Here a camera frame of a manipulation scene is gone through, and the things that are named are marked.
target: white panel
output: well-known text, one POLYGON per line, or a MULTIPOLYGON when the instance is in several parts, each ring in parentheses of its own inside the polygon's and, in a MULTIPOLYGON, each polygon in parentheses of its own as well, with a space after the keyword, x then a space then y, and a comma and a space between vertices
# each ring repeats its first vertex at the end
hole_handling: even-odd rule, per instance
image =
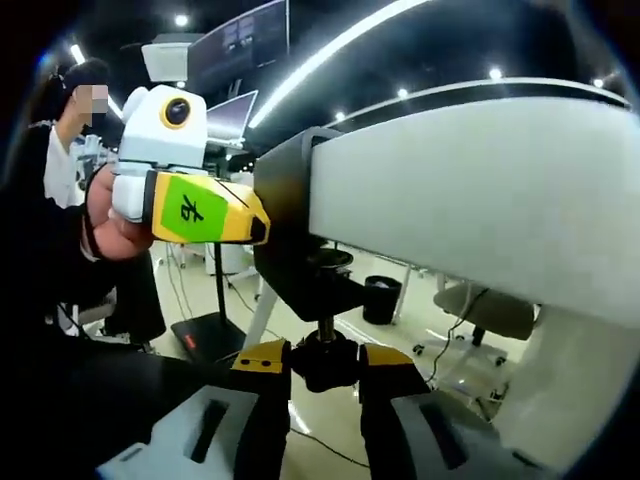
POLYGON ((493 425, 557 471, 597 438, 638 365, 640 329, 543 308, 493 425))
POLYGON ((639 325, 640 125, 597 102, 418 113, 314 149, 312 233, 639 325))
POLYGON ((142 56, 152 82, 185 82, 187 50, 190 43, 151 43, 142 47, 142 56))

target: hand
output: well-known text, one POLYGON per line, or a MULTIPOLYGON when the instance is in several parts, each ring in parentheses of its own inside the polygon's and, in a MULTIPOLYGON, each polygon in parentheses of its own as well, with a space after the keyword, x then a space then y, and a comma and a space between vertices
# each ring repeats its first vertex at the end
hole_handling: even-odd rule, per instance
MULTIPOLYGON (((126 260, 147 250, 154 238, 148 226, 128 222, 111 208, 114 180, 111 165, 97 173, 87 192, 87 211, 102 255, 109 260, 126 260)), ((91 252, 86 232, 82 241, 91 252)))

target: monitor screen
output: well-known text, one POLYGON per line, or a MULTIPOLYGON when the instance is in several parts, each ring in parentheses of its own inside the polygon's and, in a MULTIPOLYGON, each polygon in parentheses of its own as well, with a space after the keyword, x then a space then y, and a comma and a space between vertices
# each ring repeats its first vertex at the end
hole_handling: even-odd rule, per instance
POLYGON ((207 137, 224 141, 242 139, 258 95, 249 92, 207 110, 207 137))
POLYGON ((287 54, 287 0, 275 0, 230 20, 189 46, 187 90, 206 95, 287 54))

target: white robot head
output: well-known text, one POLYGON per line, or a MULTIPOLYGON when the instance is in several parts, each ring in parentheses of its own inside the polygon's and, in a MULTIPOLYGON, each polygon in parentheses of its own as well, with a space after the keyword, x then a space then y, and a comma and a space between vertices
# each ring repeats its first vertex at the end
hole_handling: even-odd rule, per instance
POLYGON ((207 106, 199 95, 159 85, 134 90, 123 108, 121 162, 200 169, 207 144, 207 106))

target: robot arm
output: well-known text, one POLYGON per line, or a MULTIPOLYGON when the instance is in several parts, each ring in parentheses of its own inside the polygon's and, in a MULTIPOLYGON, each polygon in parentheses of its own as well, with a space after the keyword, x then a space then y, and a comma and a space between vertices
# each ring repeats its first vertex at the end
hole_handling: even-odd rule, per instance
POLYGON ((113 207, 174 243, 267 241, 269 218, 253 189, 203 170, 202 97, 160 85, 136 89, 124 107, 113 207))

